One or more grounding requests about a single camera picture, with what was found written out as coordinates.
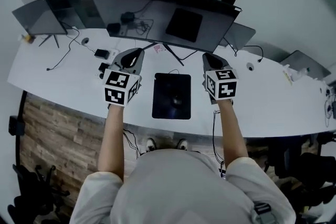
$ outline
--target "wood panel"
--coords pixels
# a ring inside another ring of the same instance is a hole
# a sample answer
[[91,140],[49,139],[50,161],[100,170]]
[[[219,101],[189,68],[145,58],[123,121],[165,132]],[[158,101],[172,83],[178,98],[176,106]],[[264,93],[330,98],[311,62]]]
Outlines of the wood panel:
[[[23,117],[26,127],[25,136],[20,144],[21,163],[30,171],[34,171],[36,165],[41,165],[44,172],[55,165],[52,184],[70,192],[70,196],[64,198],[65,205],[61,209],[63,216],[70,217],[83,181],[96,171],[105,119],[65,108],[31,94],[27,96]],[[130,124],[125,124],[124,128],[134,133],[141,152],[145,151],[145,143],[149,137],[156,141],[158,148],[174,148],[180,139],[185,138],[191,145],[191,150],[199,151],[216,161],[212,137],[148,129]],[[127,136],[134,143],[134,136],[128,132]],[[222,138],[215,137],[216,150],[223,156],[221,144]],[[304,145],[304,151],[317,152],[316,145],[310,148],[307,145]],[[249,140],[247,146],[251,156],[263,167],[267,152],[265,141]],[[136,157],[126,139],[124,152],[127,180],[135,168]],[[272,167],[268,175],[272,180],[278,180]],[[36,222],[39,223],[44,218],[38,217]]]

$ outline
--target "cable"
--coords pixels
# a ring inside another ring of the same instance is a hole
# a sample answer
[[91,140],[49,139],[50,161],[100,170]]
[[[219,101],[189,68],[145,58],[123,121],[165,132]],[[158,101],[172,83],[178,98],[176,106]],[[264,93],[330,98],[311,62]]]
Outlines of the cable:
[[191,55],[193,55],[193,54],[195,54],[197,52],[198,52],[198,50],[192,52],[191,54],[189,54],[187,57],[184,57],[183,59],[179,58],[179,60],[183,61],[183,60],[187,59],[188,57],[190,57]]
[[47,68],[47,71],[54,70],[63,61],[65,56],[68,55],[68,53],[71,51],[71,43],[74,42],[75,39],[78,38],[78,36],[79,36],[79,31],[78,31],[77,36],[74,39],[72,39],[72,41],[69,43],[69,50],[67,51],[67,53],[62,57],[62,59],[53,68]]
[[131,149],[135,150],[135,157],[138,159],[139,155],[138,155],[138,151],[136,149],[136,147],[132,144],[132,142],[130,141],[130,139],[127,137],[127,135],[125,133],[123,133],[124,137],[126,138],[128,145],[130,146]]
[[226,39],[225,37],[223,37],[223,38],[224,38],[224,40],[226,41],[226,43],[229,44],[229,46],[231,47],[231,49],[235,52],[235,57],[237,57],[237,52],[238,52],[238,50],[235,50],[235,49],[232,47],[232,45],[230,44],[230,42],[227,41],[227,39]]
[[[135,18],[135,20],[140,20],[139,24],[135,24],[135,31],[142,36],[143,34],[146,33],[147,31],[147,35],[146,35],[146,39],[148,37],[149,32],[151,31],[153,25],[154,25],[154,20],[153,19],[140,19],[140,18]],[[152,22],[151,25],[145,23],[145,20],[150,20]]]
[[[64,25],[66,25],[66,26],[68,26],[68,27],[70,27],[72,30],[75,30],[75,31],[78,33],[78,36],[79,36],[79,34],[80,34],[79,30],[73,28],[72,26],[68,25],[68,24],[65,23],[65,22],[62,22],[62,21],[61,21],[61,23],[64,24]],[[74,38],[75,42],[76,42],[77,44],[81,45],[81,46],[84,46],[84,47],[88,48],[89,50],[91,50],[91,51],[95,54],[96,52],[95,52],[94,50],[90,49],[90,47],[88,47],[88,46],[86,46],[86,45],[84,45],[84,44],[82,44],[82,43],[79,43],[79,42],[76,40],[76,38],[78,38],[78,36]]]
[[220,114],[219,110],[214,111],[214,120],[213,120],[213,126],[212,126],[212,146],[215,154],[215,158],[218,161],[218,163],[223,166],[224,165],[224,159],[218,154],[215,148],[215,122],[216,122],[216,115]]
[[247,46],[244,46],[244,47],[257,47],[257,48],[260,48],[261,49],[261,59],[258,60],[258,62],[261,62],[261,60],[263,60],[264,58],[264,50],[258,46],[258,45],[247,45]]
[[143,6],[142,9],[138,10],[137,12],[132,12],[132,13],[136,14],[136,13],[142,12],[142,11],[143,11],[143,10],[150,4],[150,3],[152,3],[152,2],[153,2],[152,0],[149,0],[149,1],[146,3],[146,5]]
[[173,69],[172,71],[170,71],[168,74],[170,74],[171,72],[173,72],[173,71],[177,71],[178,72],[178,74],[180,74],[180,72],[177,70],[177,69]]
[[192,52],[192,53],[189,54],[188,56],[184,57],[183,59],[181,59],[179,56],[177,56],[177,55],[175,54],[175,52],[174,52],[174,54],[176,55],[176,57],[177,57],[180,61],[183,61],[183,60],[187,59],[188,57],[190,57],[191,55],[193,55],[193,54],[195,54],[195,53],[197,53],[197,52],[198,52],[198,50],[195,50],[194,52]]
[[139,150],[139,148],[138,148],[138,145],[136,144],[135,134],[132,133],[132,132],[130,132],[129,130],[126,130],[126,129],[124,129],[124,131],[125,131],[125,132],[129,132],[130,134],[133,135],[133,137],[134,137],[134,142],[135,142],[135,146],[136,146],[136,148],[137,148],[137,149],[136,149],[136,152],[137,152],[136,154],[137,154],[137,155],[138,155],[138,153],[141,154],[141,152],[140,152],[140,150]]
[[[235,50],[234,47],[230,44],[230,42],[225,37],[223,37],[223,39],[226,41],[226,43],[228,43],[228,45],[231,47],[231,49],[235,52],[235,57],[237,57],[238,50]],[[244,47],[257,47],[257,48],[259,48],[261,50],[261,59],[259,59],[258,62],[261,62],[263,60],[264,50],[260,46],[258,46],[258,45],[246,45]]]

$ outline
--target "monitor stand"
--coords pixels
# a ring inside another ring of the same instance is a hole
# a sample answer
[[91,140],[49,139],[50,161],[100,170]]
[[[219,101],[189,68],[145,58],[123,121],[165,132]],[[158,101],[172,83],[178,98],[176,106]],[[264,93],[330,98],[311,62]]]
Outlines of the monitor stand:
[[[153,46],[155,46],[156,44],[159,44],[158,42],[153,42],[153,43],[151,43],[151,44],[149,44],[147,47],[145,47],[145,48],[143,48],[144,50],[146,50],[146,49],[148,49],[148,48],[150,48],[150,47],[153,47]],[[169,51],[176,59],[177,59],[177,61],[182,65],[182,66],[184,66],[184,64],[182,63],[182,61],[179,59],[179,57],[170,49],[170,47],[167,45],[167,44],[164,44],[164,43],[162,43],[162,45],[165,47],[165,49],[167,50],[167,51]]]
[[38,46],[41,47],[41,45],[42,45],[44,42],[46,42],[50,37],[54,37],[55,42],[56,42],[56,45],[57,45],[57,47],[59,48],[58,41],[57,41],[57,38],[56,38],[55,35],[49,35],[49,36],[47,36],[47,37],[45,38],[45,40],[43,40],[42,43],[41,43],[40,45],[38,45]]

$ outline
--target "feet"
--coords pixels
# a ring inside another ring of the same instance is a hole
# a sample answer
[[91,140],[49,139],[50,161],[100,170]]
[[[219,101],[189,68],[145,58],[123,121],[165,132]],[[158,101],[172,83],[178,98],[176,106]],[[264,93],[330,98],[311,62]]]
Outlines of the feet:
[[146,152],[154,151],[156,150],[156,144],[153,139],[148,138],[146,143]]
[[178,150],[187,151],[188,150],[188,141],[186,139],[181,139],[177,144]]

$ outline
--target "white t-shirt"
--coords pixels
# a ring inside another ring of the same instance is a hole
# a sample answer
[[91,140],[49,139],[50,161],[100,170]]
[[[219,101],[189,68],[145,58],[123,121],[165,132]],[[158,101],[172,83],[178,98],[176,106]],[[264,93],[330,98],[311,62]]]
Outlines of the white t-shirt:
[[258,223],[254,202],[269,204],[279,224],[295,223],[287,198],[251,158],[233,161],[222,179],[201,153],[157,150],[124,184],[113,173],[89,175],[70,223]]

